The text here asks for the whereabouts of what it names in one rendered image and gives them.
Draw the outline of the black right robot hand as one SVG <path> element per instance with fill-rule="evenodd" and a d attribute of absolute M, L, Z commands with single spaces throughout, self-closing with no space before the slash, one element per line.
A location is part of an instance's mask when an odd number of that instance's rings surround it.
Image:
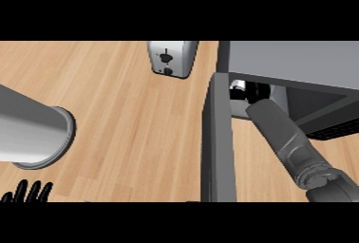
<path fill-rule="evenodd" d="M 270 97 L 270 85 L 254 82 L 244 82 L 230 88 L 230 99 L 247 101 L 250 104 Z"/>

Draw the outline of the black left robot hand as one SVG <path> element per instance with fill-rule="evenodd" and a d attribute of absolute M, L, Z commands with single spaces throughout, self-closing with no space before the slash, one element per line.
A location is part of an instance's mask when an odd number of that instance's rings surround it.
<path fill-rule="evenodd" d="M 28 180 L 24 179 L 16 185 L 15 192 L 3 194 L 0 202 L 43 203 L 47 201 L 52 187 L 52 182 L 41 184 L 38 180 L 32 183 L 32 186 L 28 186 Z"/>

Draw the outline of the grey microwave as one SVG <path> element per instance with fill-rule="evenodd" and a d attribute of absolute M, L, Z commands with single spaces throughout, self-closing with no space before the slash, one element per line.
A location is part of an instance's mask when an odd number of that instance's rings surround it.
<path fill-rule="evenodd" d="M 359 42 L 222 41 L 216 71 L 229 81 L 270 85 L 307 137 L 359 134 Z"/>

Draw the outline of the dark grey microwave door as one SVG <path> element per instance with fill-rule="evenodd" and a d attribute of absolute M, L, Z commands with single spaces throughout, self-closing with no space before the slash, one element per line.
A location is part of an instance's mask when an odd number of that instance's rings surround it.
<path fill-rule="evenodd" d="M 201 201 L 236 202 L 229 75 L 210 78 L 202 110 Z"/>

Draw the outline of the large grey metal pot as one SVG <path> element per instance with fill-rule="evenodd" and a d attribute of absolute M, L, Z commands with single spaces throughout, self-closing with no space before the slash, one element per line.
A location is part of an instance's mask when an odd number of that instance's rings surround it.
<path fill-rule="evenodd" d="M 0 161 L 24 170 L 50 166 L 75 137 L 75 118 L 0 84 Z"/>

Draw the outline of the silver toaster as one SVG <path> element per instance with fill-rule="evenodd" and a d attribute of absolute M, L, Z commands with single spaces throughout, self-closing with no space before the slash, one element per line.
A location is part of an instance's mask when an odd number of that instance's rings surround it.
<path fill-rule="evenodd" d="M 152 72 L 186 79 L 193 66 L 198 44 L 198 41 L 148 41 Z"/>

